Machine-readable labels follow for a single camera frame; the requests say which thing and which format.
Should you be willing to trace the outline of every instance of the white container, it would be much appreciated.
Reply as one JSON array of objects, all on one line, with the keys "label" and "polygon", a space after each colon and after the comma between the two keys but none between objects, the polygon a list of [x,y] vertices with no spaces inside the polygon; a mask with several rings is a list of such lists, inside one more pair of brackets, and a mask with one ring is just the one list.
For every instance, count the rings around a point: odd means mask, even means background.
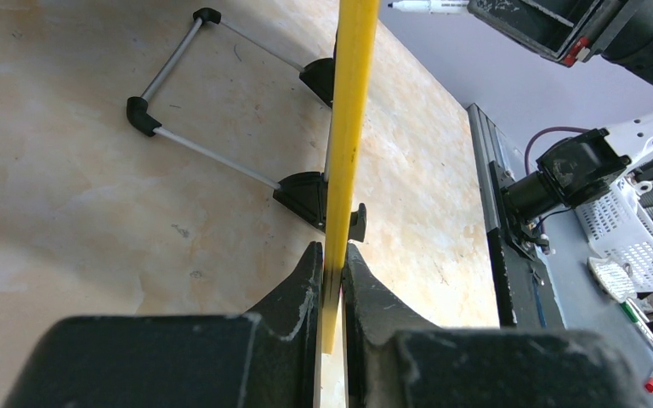
[{"label": "white container", "polygon": [[634,188],[620,179],[609,194],[579,206],[575,213],[589,246],[603,258],[629,264],[637,292],[653,292],[653,222]]}]

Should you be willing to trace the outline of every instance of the yellow ruler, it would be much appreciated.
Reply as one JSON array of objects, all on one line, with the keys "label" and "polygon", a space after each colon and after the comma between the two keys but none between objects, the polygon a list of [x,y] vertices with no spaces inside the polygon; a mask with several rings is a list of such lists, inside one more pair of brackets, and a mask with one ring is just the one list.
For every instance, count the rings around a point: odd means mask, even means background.
[{"label": "yellow ruler", "polygon": [[366,86],[377,34],[378,0],[341,0],[334,77],[329,194],[326,202],[321,351],[331,353],[342,267],[347,250],[356,158],[366,109]]}]

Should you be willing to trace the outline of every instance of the beige tabletop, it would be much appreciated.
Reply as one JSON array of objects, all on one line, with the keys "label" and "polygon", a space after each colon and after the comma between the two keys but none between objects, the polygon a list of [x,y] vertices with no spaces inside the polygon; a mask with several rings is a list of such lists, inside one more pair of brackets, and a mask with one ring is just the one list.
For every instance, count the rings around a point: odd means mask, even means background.
[{"label": "beige tabletop", "polygon": [[[0,402],[65,316],[240,313],[323,241],[268,187],[127,123],[205,6],[302,64],[331,55],[335,0],[0,0]],[[150,112],[272,179],[323,169],[328,108],[222,26]],[[386,286],[438,325],[497,325],[467,114],[383,26],[354,198]],[[323,406],[343,406],[342,350],[322,361]]]}]

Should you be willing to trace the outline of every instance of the black cable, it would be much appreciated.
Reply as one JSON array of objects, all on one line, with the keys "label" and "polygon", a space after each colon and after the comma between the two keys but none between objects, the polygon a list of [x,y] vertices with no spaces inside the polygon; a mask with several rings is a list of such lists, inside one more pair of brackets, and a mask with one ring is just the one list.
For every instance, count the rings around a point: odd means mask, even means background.
[{"label": "black cable", "polygon": [[565,210],[559,210],[559,211],[555,211],[555,212],[550,212],[549,214],[545,215],[544,217],[542,217],[542,219],[539,220],[539,222],[537,223],[537,225],[534,226],[534,229],[535,229],[535,230],[539,230],[539,227],[542,226],[542,223],[543,223],[547,218],[552,217],[554,214],[566,213],[566,212],[568,212],[568,211],[570,211],[570,210],[571,210],[571,208],[566,208]]}]

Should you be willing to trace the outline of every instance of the white wall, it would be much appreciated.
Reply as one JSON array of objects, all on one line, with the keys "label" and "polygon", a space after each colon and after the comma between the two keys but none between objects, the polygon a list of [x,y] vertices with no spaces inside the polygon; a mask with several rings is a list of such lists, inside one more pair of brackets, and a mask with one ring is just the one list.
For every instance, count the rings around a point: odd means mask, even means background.
[{"label": "white wall", "polygon": [[[521,149],[543,128],[596,128],[653,110],[653,87],[600,57],[565,68],[470,15],[407,14],[386,4],[380,20],[462,105],[479,104]],[[564,136],[544,136],[531,159]]]}]

